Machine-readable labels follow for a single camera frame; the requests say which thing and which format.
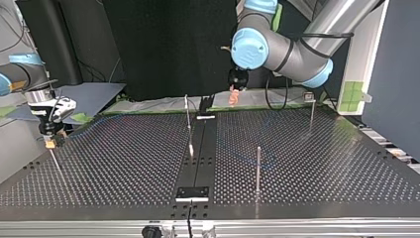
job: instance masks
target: metal rod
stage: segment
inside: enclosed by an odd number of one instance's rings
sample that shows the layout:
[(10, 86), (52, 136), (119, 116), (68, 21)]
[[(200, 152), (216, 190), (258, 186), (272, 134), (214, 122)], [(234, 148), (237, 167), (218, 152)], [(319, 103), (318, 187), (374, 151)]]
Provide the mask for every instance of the metal rod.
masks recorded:
[(312, 111), (311, 111), (311, 126), (312, 126), (312, 123), (313, 123), (313, 121), (314, 121), (315, 104), (316, 104), (316, 100), (314, 100), (314, 101), (312, 102)]
[(52, 154), (53, 163), (55, 164), (56, 168), (61, 172), (61, 166), (59, 165), (58, 160), (56, 159), (53, 149), (49, 149), (49, 151), (50, 151), (50, 154)]
[(186, 110), (187, 128), (188, 128), (188, 134), (189, 134), (188, 149), (189, 149), (189, 154), (192, 158), (194, 156), (194, 147), (192, 146), (191, 121), (189, 119), (189, 104), (188, 104), (188, 95), (187, 94), (185, 94), (184, 103), (185, 103), (185, 110)]
[(261, 165), (262, 165), (262, 148), (257, 147), (257, 195), (260, 195)]

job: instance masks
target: green square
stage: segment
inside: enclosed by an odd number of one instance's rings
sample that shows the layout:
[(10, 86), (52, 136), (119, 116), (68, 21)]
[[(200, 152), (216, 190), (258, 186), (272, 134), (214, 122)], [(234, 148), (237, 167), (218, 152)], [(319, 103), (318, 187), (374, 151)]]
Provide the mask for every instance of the green square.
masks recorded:
[(353, 93), (351, 91), (344, 91), (342, 102), (351, 102)]
[(351, 112), (358, 111), (358, 107), (359, 107), (359, 102), (351, 102), (349, 104), (349, 111)]
[(361, 91), (353, 91), (352, 101), (353, 102), (360, 102), (360, 101), (362, 101), (362, 92)]
[(353, 90), (362, 91), (363, 86), (364, 86), (363, 82), (355, 82), (353, 85)]
[(353, 81), (347, 81), (344, 84), (344, 91), (353, 91), (353, 86), (355, 85), (355, 83)]
[(349, 105), (350, 103), (348, 102), (342, 102), (340, 104), (340, 111), (349, 111)]

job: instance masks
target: cable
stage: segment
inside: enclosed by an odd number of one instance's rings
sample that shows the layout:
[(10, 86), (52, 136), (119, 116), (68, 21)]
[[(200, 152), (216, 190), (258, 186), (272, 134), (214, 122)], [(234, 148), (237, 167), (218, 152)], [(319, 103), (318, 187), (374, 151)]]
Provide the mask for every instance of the cable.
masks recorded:
[(16, 120), (17, 120), (17, 119), (13, 119), (13, 120), (11, 120), (10, 122), (6, 122), (5, 124), (0, 125), (0, 128), (5, 127), (5, 126), (9, 125), (10, 123), (12, 123), (12, 122), (14, 122), (14, 121), (16, 121)]
[(61, 96), (62, 96), (62, 89), (59, 91), (59, 96), (58, 96), (58, 100), (56, 101), (55, 105), (52, 108), (52, 112), (50, 113), (50, 117), (49, 117), (49, 121), (52, 122), (53, 119), (53, 113), (55, 112), (55, 108), (58, 105), (59, 101), (61, 100)]
[(265, 101), (266, 101), (266, 105), (268, 106), (269, 109), (273, 110), (273, 111), (279, 111), (282, 110), (286, 107), (287, 104), (287, 97), (288, 97), (288, 78), (286, 77), (286, 94), (284, 96), (284, 102), (283, 105), (279, 108), (279, 109), (274, 109), (271, 106), (271, 103), (268, 100), (268, 87), (269, 87), (269, 81), (273, 78), (272, 72), (268, 73), (268, 79), (266, 80), (266, 84), (265, 84)]
[(8, 51), (8, 50), (10, 50), (10, 49), (12, 49), (12, 48), (14, 48), (14, 47), (18, 46), (18, 44), (19, 44), (20, 42), (22, 42), (22, 39), (24, 39), (24, 36), (25, 36), (25, 26), (24, 26), (24, 25), (22, 25), (22, 35), (21, 35), (21, 37), (19, 38), (19, 40), (18, 40), (15, 44), (13, 44), (12, 46), (10, 46), (10, 47), (7, 47), (7, 48), (5, 48), (5, 49), (0, 50), (0, 53), (4, 53), (4, 52), (6, 52), (6, 51)]
[[(93, 82), (93, 77), (95, 77), (95, 78), (97, 78), (97, 79), (99, 79), (99, 80), (101, 80), (102, 82), (106, 82), (106, 77), (105, 77), (105, 75), (101, 72), (101, 71), (99, 71), (98, 69), (96, 69), (96, 68), (94, 68), (93, 66), (91, 66), (91, 65), (89, 65), (89, 64), (87, 64), (87, 63), (85, 63), (85, 62), (83, 62), (82, 60), (80, 60), (80, 59), (77, 59), (77, 61), (80, 63), (80, 64), (82, 64), (84, 67), (86, 67), (86, 69), (90, 72), (90, 74), (91, 74), (91, 76), (92, 76), (92, 82)], [(97, 75), (95, 75), (93, 72), (97, 72), (101, 77), (98, 77)]]
[[(325, 93), (327, 94), (327, 97), (330, 99), (331, 104), (333, 104), (334, 110), (338, 113), (339, 110), (337, 109), (337, 104), (334, 103), (334, 101), (333, 101), (330, 93), (328, 93), (327, 88), (325, 87), (325, 85), (323, 85), (322, 87), (323, 87)], [(366, 125), (363, 121), (361, 121), (358, 118), (356, 118), (356, 116), (346, 116), (346, 117), (349, 117), (349, 118), (351, 118), (351, 119), (359, 122), (361, 125), (364, 125), (364, 126)]]
[(112, 76), (114, 76), (115, 70), (117, 69), (118, 63), (120, 63), (121, 58), (118, 58), (117, 62), (114, 65), (114, 69), (112, 69), (111, 75), (109, 76), (108, 82), (111, 82)]
[[(12, 25), (9, 23), (9, 21), (3, 16), (3, 15), (1, 15), (0, 14), (0, 17), (3, 19), (3, 21), (6, 23), (6, 25), (9, 27), (9, 29), (15, 34), (15, 36), (16, 37), (18, 37), (18, 38), (20, 38), (20, 35), (19, 35), (19, 33), (17, 33), (16, 31), (15, 31), (15, 29), (12, 27)], [(31, 48), (32, 46), (29, 44), (29, 43), (27, 43), (26, 41), (24, 41), (23, 39), (22, 39), (22, 43), (23, 44), (25, 44), (25, 46), (27, 46), (27, 47), (29, 47), (29, 48)]]
[(328, 39), (342, 39), (352, 38), (354, 33), (337, 33), (337, 34), (324, 34), (324, 33), (304, 33), (299, 38), (328, 38)]
[(327, 94), (327, 97), (330, 99), (331, 104), (333, 104), (334, 109), (335, 109), (336, 111), (338, 111), (338, 110), (337, 110), (337, 105), (333, 102), (333, 99), (332, 99), (332, 97), (330, 96), (330, 93), (328, 93), (327, 88), (325, 87), (325, 85), (322, 85), (322, 88), (324, 89), (325, 94)]
[(315, 12), (316, 12), (316, 7), (318, 6), (318, 1), (319, 0), (316, 0), (316, 2), (315, 2), (314, 10), (312, 11), (312, 21), (311, 22), (313, 22), (315, 20)]

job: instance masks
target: perforated metal table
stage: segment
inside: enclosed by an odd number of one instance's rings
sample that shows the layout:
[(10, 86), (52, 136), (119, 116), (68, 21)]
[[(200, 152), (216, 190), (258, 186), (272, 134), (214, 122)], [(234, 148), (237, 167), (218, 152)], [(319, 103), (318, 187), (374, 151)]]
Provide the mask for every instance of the perforated metal table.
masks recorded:
[[(420, 216), (419, 175), (328, 109), (317, 109), (312, 124), (306, 108), (218, 112), (193, 122), (192, 157), (186, 123), (184, 114), (98, 118), (57, 153), (62, 174), (44, 155), (0, 185), (0, 220), (202, 225)], [(208, 202), (175, 202), (179, 187), (195, 186), (209, 187)]]

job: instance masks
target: black curtain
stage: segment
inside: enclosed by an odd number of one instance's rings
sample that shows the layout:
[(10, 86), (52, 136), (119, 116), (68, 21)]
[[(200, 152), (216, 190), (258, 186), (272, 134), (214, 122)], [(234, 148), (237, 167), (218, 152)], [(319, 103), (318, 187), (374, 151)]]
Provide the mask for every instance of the black curtain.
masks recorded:
[(227, 90), (236, 0), (104, 0), (135, 100)]

